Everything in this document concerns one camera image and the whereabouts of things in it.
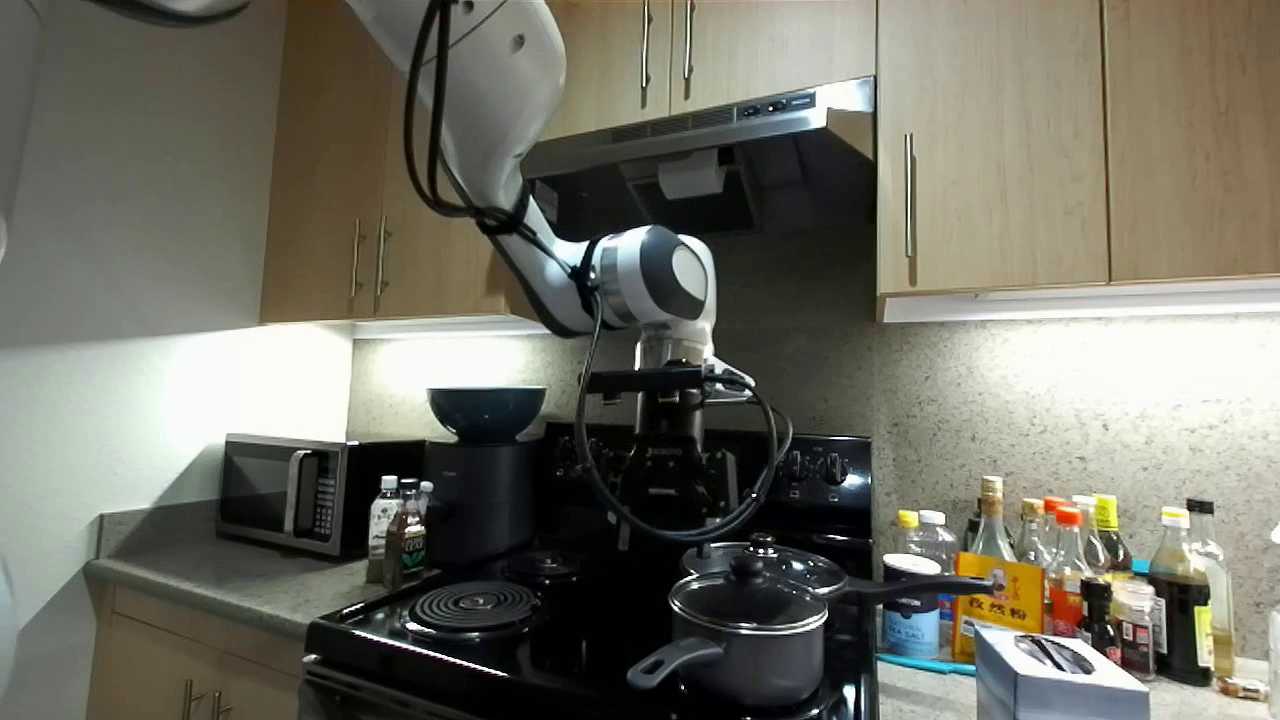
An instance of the stainless steel range hood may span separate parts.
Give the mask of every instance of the stainless steel range hood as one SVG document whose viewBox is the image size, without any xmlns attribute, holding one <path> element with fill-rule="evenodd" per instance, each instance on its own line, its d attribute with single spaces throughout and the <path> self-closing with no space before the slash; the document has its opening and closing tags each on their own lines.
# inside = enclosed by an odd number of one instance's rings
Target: stainless steel range hood
<svg viewBox="0 0 1280 720">
<path fill-rule="evenodd" d="M 526 175 L 559 236 L 864 222 L 872 80 L 544 139 Z"/>
</svg>

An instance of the black stove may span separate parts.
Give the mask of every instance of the black stove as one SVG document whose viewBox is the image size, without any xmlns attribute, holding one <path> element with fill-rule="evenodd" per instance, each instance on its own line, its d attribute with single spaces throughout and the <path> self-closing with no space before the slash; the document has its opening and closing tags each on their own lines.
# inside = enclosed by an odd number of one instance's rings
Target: black stove
<svg viewBox="0 0 1280 720">
<path fill-rule="evenodd" d="M 599 463 L 623 447 L 623 428 L 598 428 Z M 744 475 L 766 466 L 756 430 L 708 430 Z M 550 428 L 536 475 L 536 545 L 478 569 L 429 573 L 371 604 L 320 617 L 309 628 L 309 716 L 320 720 L 872 720 L 876 662 L 869 611 L 833 607 L 825 683 L 792 709 L 738 709 L 681 680 L 636 690 L 623 670 L 673 638 L 669 589 L 681 579 L 673 545 L 622 537 L 594 505 L 568 447 Z M 771 498 L 744 531 L 833 555 L 872 576 L 872 451 L 855 434 L 796 434 Z"/>
</svg>

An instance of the countertop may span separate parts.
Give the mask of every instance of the countertop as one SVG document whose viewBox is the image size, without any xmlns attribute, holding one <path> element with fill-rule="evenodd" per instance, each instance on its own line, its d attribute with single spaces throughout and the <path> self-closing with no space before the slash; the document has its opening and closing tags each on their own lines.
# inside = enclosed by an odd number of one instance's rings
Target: countertop
<svg viewBox="0 0 1280 720">
<path fill-rule="evenodd" d="M 318 558 L 259 545 L 220 539 L 208 505 L 111 512 L 102 519 L 102 553 L 89 576 L 137 582 L 229 621 L 304 637 L 309 621 L 381 595 L 366 582 L 366 558 Z M 1263 662 L 1240 661 L 1240 677 L 1263 680 Z M 881 662 L 884 720 L 976 716 L 974 677 L 933 677 Z M 1268 704 L 1227 698 L 1207 687 L 1154 683 L 1158 720 L 1268 720 Z"/>
<path fill-rule="evenodd" d="M 89 576 L 137 582 L 229 621 L 304 637 L 309 621 L 386 595 L 366 558 L 320 558 L 215 537 L 211 505 L 102 515 Z"/>
</svg>

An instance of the wooden cabinet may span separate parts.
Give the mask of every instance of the wooden cabinet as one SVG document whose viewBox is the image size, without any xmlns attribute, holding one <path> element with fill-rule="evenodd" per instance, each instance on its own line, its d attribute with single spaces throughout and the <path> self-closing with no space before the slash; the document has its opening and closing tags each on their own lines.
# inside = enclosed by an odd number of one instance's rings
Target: wooden cabinet
<svg viewBox="0 0 1280 720">
<path fill-rule="evenodd" d="M 881 4 L 881 290 L 1109 284 L 1096 0 Z"/>
<path fill-rule="evenodd" d="M 568 47 L 544 134 L 872 75 L 876 0 L 550 0 Z"/>
<path fill-rule="evenodd" d="M 94 720 L 280 720 L 301 710 L 301 638 L 131 589 L 102 590 Z"/>
<path fill-rule="evenodd" d="M 472 312 L 526 304 L 472 222 L 440 221 L 413 197 L 400 72 L 344 0 L 293 0 L 264 320 Z"/>
<path fill-rule="evenodd" d="M 1104 8 L 1116 284 L 1280 271 L 1280 4 Z"/>
</svg>

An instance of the bowl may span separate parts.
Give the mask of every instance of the bowl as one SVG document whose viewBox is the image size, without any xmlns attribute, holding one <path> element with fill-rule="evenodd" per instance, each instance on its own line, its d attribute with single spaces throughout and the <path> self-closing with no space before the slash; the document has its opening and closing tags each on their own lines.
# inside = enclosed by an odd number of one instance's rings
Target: bowl
<svg viewBox="0 0 1280 720">
<path fill-rule="evenodd" d="M 544 408 L 550 387 L 504 385 L 504 387 L 429 387 L 429 405 L 459 445 L 515 445 L 515 434 Z"/>
</svg>

